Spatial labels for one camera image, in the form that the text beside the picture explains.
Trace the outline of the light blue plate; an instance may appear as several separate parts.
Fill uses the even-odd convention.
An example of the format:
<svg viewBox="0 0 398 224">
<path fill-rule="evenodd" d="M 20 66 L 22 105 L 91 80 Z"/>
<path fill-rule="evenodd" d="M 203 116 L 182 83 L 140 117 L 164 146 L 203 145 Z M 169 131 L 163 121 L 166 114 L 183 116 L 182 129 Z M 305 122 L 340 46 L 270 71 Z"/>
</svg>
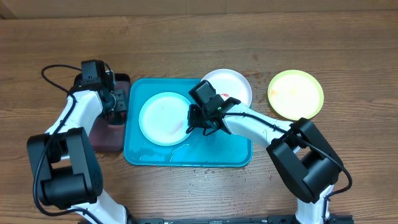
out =
<svg viewBox="0 0 398 224">
<path fill-rule="evenodd" d="M 174 92 L 163 92 L 149 98 L 139 113 L 142 134 L 152 143 L 173 146 L 188 138 L 190 102 Z"/>
</svg>

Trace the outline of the yellow-green plate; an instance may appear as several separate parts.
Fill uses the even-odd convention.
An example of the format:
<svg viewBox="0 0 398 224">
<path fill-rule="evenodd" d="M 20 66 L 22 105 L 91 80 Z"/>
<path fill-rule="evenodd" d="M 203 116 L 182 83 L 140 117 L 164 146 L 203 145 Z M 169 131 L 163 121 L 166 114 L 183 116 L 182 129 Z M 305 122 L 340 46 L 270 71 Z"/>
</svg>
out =
<svg viewBox="0 0 398 224">
<path fill-rule="evenodd" d="M 316 116 L 324 103 L 321 84 L 301 70 L 278 73 L 268 86 L 267 96 L 277 114 L 294 121 Z"/>
</svg>

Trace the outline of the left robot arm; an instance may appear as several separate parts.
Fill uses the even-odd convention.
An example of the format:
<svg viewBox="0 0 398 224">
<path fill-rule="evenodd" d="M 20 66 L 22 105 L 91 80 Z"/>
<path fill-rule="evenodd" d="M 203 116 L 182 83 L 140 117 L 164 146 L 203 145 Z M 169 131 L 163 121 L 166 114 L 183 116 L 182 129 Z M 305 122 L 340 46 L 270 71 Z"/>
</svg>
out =
<svg viewBox="0 0 398 224">
<path fill-rule="evenodd" d="M 35 206 L 49 217 L 77 213 L 88 223 L 135 223 L 104 190 L 89 140 L 99 117 L 116 126 L 126 122 L 127 95 L 115 88 L 120 76 L 101 60 L 83 61 L 77 70 L 80 79 L 63 89 L 67 104 L 58 120 L 27 140 Z"/>
</svg>

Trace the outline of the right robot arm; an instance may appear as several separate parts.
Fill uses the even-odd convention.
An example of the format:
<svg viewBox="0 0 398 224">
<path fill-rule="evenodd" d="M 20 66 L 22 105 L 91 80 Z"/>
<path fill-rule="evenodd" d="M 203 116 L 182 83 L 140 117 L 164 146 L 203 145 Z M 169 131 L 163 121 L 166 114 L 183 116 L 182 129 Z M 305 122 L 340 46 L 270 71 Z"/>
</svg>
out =
<svg viewBox="0 0 398 224">
<path fill-rule="evenodd" d="M 328 211 L 330 197 L 344 165 L 318 128 L 306 118 L 292 123 L 260 114 L 240 100 L 223 99 L 211 83 L 201 81 L 189 91 L 187 132 L 202 128 L 208 136 L 218 130 L 242 136 L 262 147 L 283 183 L 297 198 L 292 223 L 336 223 Z"/>
</svg>

